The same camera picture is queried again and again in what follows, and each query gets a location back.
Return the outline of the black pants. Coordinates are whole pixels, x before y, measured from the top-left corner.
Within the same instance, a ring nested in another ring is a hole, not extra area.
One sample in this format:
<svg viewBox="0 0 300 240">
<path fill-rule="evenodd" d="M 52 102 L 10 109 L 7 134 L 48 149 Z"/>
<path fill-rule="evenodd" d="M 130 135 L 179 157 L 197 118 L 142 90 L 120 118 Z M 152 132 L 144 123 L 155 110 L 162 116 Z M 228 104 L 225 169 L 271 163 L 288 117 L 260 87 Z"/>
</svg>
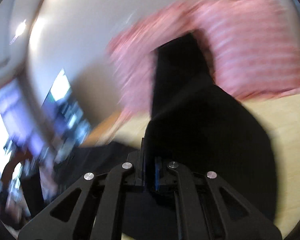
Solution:
<svg viewBox="0 0 300 240">
<path fill-rule="evenodd" d="M 270 139 L 254 118 L 210 76 L 190 34 L 157 50 L 151 119 L 142 183 L 125 186 L 121 235 L 178 239 L 173 193 L 155 189 L 156 164 L 171 161 L 195 176 L 213 171 L 274 223 L 277 176 Z"/>
</svg>

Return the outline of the upper pink polka dot pillow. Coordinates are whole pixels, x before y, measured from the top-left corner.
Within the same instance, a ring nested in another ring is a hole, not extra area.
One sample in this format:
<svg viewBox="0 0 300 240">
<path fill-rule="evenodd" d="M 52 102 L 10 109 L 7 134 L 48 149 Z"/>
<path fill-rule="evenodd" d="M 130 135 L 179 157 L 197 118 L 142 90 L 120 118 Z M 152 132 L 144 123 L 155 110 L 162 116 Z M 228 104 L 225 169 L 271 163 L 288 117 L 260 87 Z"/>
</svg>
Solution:
<svg viewBox="0 0 300 240">
<path fill-rule="evenodd" d="M 181 0 L 109 42 L 122 115 L 150 111 L 155 49 L 191 31 L 211 51 L 213 79 L 236 99 L 300 93 L 300 47 L 279 0 Z"/>
</svg>

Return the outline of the cream patterned bedspread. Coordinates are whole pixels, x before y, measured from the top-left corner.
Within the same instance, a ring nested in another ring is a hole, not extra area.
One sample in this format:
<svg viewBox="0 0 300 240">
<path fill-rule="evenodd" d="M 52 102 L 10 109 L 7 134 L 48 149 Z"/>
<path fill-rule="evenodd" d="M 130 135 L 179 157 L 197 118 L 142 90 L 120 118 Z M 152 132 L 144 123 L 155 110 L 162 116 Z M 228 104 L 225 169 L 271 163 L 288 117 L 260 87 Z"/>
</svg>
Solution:
<svg viewBox="0 0 300 240">
<path fill-rule="evenodd" d="M 275 224 L 286 239 L 300 239 L 300 94 L 246 101 L 243 105 L 265 128 L 274 146 L 279 175 Z M 92 130 L 82 145 L 92 147 L 115 140 L 140 148 L 148 122 L 148 113 L 124 118 L 121 112 L 114 112 Z"/>
</svg>

